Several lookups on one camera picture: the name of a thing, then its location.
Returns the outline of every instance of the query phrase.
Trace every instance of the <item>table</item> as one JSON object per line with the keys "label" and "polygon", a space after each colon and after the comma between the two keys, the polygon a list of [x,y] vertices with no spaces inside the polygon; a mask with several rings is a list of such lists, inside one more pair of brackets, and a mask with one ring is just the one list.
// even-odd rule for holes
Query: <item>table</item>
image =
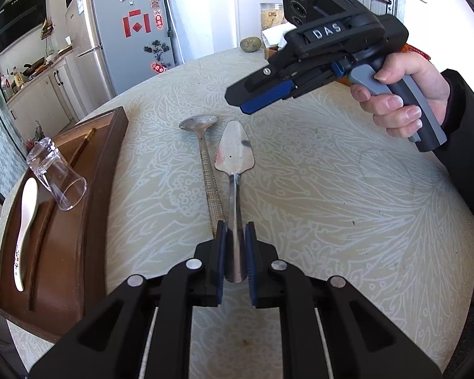
{"label": "table", "polygon": [[[471,299],[474,218],[435,157],[375,127],[339,83],[253,116],[229,106],[225,88],[264,63],[262,51],[210,55],[89,116],[122,106],[130,122],[112,186],[107,290],[133,273],[164,274],[212,238],[197,137],[178,123],[216,113],[213,159],[225,122],[238,119],[249,135],[256,165],[241,206],[258,238],[309,276],[346,277],[444,369]],[[227,213],[228,177],[215,175]],[[278,315],[250,307],[247,281],[226,282],[220,307],[193,311],[191,377],[282,377]],[[30,369],[50,344],[9,326]]]}

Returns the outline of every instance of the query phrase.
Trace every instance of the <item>refrigerator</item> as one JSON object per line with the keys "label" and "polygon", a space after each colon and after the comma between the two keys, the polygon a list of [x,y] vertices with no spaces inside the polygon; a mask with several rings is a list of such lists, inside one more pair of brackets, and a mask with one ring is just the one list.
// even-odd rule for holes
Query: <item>refrigerator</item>
{"label": "refrigerator", "polygon": [[165,0],[72,0],[66,22],[94,106],[175,66]]}

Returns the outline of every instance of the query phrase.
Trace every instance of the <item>black sleeve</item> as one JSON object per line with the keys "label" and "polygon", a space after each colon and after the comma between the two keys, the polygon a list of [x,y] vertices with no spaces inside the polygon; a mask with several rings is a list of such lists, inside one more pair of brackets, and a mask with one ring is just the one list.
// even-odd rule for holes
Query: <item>black sleeve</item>
{"label": "black sleeve", "polygon": [[442,73],[451,87],[442,125],[448,141],[434,150],[474,215],[474,92],[459,73]]}

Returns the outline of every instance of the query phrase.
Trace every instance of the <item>brown wooden tray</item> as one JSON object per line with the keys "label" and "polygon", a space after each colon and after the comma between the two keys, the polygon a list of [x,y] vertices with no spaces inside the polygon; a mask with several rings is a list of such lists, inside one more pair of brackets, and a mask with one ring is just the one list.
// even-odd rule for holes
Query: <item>brown wooden tray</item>
{"label": "brown wooden tray", "polygon": [[[39,207],[23,247],[23,292],[15,287],[13,264],[21,224],[21,196],[26,180],[34,177],[31,170],[11,206],[0,249],[0,314],[49,342],[56,342],[106,295],[107,214],[127,126],[125,111],[119,107],[54,139],[67,162],[75,160],[72,167],[86,178],[87,190],[74,208],[61,211],[38,182]],[[95,132],[83,145],[91,129]],[[51,215],[50,203],[54,205]],[[43,227],[44,237],[39,238]]]}

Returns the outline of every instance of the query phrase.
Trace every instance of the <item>silver screw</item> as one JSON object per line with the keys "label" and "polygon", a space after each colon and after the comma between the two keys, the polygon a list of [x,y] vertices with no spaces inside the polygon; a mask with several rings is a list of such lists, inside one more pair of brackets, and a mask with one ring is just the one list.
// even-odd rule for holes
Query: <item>silver screw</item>
{"label": "silver screw", "polygon": [[144,282],[144,278],[140,275],[132,275],[126,280],[126,282],[130,286],[141,286]]}
{"label": "silver screw", "polygon": [[270,267],[274,270],[274,271],[283,271],[287,268],[288,264],[284,261],[282,261],[281,259],[276,259],[275,261],[273,261],[271,264],[270,264]]}
{"label": "silver screw", "polygon": [[186,261],[186,268],[188,269],[198,269],[202,266],[202,261],[197,258],[191,258]]}
{"label": "silver screw", "polygon": [[344,288],[344,286],[346,286],[346,280],[342,278],[341,276],[334,276],[330,280],[330,285],[332,285],[335,288]]}

